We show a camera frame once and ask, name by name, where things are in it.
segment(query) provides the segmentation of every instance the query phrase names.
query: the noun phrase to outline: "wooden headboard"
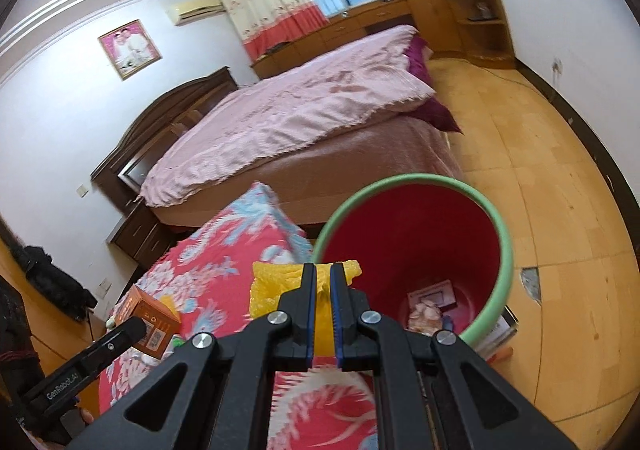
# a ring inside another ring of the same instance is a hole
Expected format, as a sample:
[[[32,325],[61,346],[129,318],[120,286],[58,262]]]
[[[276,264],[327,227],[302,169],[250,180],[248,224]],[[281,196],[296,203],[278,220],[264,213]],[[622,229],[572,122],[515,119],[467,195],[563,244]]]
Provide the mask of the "wooden headboard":
[[[222,68],[164,93],[143,111],[94,170],[92,182],[117,208],[127,212],[148,171],[180,136],[236,89],[229,68]]]

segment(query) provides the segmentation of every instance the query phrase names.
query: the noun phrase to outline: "orange box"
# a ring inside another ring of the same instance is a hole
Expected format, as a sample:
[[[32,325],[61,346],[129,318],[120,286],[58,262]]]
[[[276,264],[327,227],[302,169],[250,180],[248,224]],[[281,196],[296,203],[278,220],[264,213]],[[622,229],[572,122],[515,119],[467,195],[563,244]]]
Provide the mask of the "orange box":
[[[142,318],[146,324],[146,335],[133,345],[138,351],[160,359],[171,341],[180,332],[180,320],[158,299],[154,299],[138,286],[133,286],[116,315],[116,325],[132,316]]]

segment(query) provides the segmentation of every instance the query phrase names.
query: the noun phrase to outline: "triangular cutout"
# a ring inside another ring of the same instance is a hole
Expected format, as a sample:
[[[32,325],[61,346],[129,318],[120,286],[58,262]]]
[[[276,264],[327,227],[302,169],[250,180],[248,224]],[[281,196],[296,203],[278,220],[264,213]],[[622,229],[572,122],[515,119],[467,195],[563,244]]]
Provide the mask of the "triangular cutout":
[[[478,410],[482,426],[486,430],[497,428],[518,417],[518,409],[514,404],[505,398],[473,365],[463,363],[460,370]]]
[[[127,409],[125,418],[152,432],[160,432],[186,374],[186,364],[175,366]]]

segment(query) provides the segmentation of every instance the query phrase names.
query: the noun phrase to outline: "black bag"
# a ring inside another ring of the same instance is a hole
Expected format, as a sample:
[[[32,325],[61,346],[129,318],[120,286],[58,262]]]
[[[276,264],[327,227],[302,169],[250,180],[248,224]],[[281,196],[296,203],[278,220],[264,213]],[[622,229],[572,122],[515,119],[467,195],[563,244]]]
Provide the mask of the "black bag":
[[[71,275],[54,266],[51,256],[41,247],[20,247],[12,250],[12,254],[31,286],[65,315],[78,321],[86,320],[86,309],[98,304],[88,289],[84,289]]]

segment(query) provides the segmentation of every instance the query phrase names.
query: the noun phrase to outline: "curtain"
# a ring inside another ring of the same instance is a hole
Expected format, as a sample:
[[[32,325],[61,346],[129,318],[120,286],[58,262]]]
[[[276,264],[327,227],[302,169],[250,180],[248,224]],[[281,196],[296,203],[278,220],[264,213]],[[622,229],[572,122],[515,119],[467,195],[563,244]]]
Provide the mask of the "curtain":
[[[252,60],[328,23],[313,0],[222,0]]]

